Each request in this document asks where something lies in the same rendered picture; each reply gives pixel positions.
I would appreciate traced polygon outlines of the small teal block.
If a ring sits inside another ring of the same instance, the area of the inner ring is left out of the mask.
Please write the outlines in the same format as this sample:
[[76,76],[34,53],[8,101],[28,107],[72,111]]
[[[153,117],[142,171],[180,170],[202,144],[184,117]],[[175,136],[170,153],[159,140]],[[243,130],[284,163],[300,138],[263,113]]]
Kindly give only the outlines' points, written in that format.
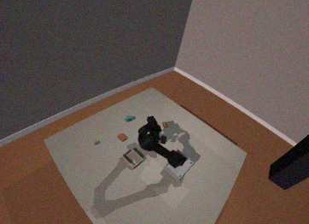
[[131,119],[132,119],[132,118],[131,118],[130,115],[128,115],[128,116],[126,117],[127,122],[128,122],[128,121],[131,121]]

